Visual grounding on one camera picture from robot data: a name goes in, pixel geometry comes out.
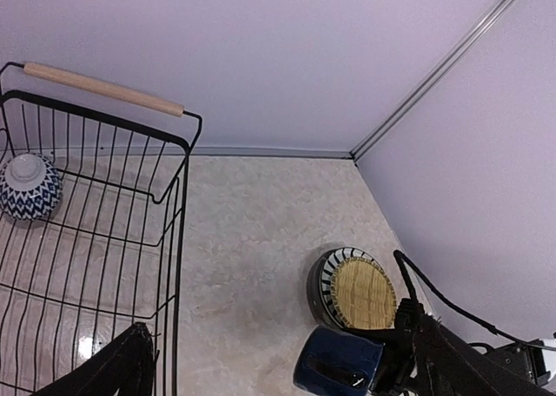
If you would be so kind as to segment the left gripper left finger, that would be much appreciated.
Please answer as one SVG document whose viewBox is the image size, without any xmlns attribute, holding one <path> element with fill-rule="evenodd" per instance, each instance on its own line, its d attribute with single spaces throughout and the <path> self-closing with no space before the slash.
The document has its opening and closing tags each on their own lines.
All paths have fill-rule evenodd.
<svg viewBox="0 0 556 396">
<path fill-rule="evenodd" d="M 147 326 L 137 322 L 77 369 L 36 395 L 150 395 L 156 357 Z"/>
</svg>

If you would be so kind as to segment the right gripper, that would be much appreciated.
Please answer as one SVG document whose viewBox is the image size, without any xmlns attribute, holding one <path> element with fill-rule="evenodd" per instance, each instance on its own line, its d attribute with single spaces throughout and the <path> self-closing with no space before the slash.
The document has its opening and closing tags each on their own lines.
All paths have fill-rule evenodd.
<svg viewBox="0 0 556 396">
<path fill-rule="evenodd" d="M 411 374 L 418 367 L 414 352 L 417 321 L 424 307 L 410 298 L 403 298 L 394 316 L 394 328 L 371 330 L 370 338 L 384 344 L 380 364 L 369 388 L 371 395 L 429 395 L 426 375 Z"/>
</svg>

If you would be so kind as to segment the dark blue mug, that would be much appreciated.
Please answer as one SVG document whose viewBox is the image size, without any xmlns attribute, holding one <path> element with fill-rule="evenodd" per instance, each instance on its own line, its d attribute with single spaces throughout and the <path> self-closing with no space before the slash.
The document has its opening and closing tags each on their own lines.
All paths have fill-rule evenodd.
<svg viewBox="0 0 556 396">
<path fill-rule="evenodd" d="M 374 383 L 384 344 L 317 327 L 296 362 L 293 383 L 313 395 L 361 396 Z"/>
</svg>

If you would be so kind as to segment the ribbed round woven plate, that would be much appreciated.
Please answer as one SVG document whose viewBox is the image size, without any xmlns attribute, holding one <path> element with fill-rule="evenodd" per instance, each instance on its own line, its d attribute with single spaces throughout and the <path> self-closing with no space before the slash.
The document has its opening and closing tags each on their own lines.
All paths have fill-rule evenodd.
<svg viewBox="0 0 556 396">
<path fill-rule="evenodd" d="M 361 330 L 389 329 L 397 300 L 385 272 L 361 257 L 344 260 L 331 277 L 333 307 L 343 325 Z"/>
</svg>

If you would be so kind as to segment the grey reindeer plate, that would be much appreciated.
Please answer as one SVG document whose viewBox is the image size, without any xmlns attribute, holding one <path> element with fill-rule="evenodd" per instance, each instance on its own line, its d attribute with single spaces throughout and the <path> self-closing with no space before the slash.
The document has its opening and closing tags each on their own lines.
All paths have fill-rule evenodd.
<svg viewBox="0 0 556 396">
<path fill-rule="evenodd" d="M 319 294 L 317 292 L 317 279 L 316 279 L 316 277 L 317 277 L 317 266 L 318 266 L 318 263 L 320 261 L 320 258 L 325 253 L 323 253 L 316 260 L 316 262 L 312 265 L 312 267 L 310 268 L 310 270 L 308 272 L 308 277 L 307 277 L 307 281 L 306 281 L 306 292 L 307 292 L 307 298 L 308 298 L 308 305 L 309 305 L 309 309 L 310 309 L 315 321 L 318 324 L 321 324 L 321 325 L 324 325 L 324 326 L 327 326 L 327 327 L 331 327 L 333 329 L 343 329 L 343 328 L 346 327 L 346 325 L 343 328 L 336 328 L 336 327 L 333 327 L 332 325 L 328 324 L 329 318 L 324 313 L 323 305 L 321 304 L 321 300 L 320 300 Z"/>
</svg>

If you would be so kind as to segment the white blue striped plate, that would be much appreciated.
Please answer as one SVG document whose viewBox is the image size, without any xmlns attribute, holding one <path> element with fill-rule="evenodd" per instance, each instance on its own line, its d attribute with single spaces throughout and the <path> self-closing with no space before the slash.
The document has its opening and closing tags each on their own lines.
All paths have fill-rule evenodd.
<svg viewBox="0 0 556 396">
<path fill-rule="evenodd" d="M 336 328 L 343 328 L 345 324 L 342 322 L 338 311 L 334 309 L 331 294 L 332 275 L 342 262 L 353 258 L 362 258 L 377 268 L 382 268 L 375 258 L 356 247 L 340 247 L 330 250 L 320 258 L 317 266 L 317 292 L 324 313 L 329 318 L 328 324 Z"/>
</svg>

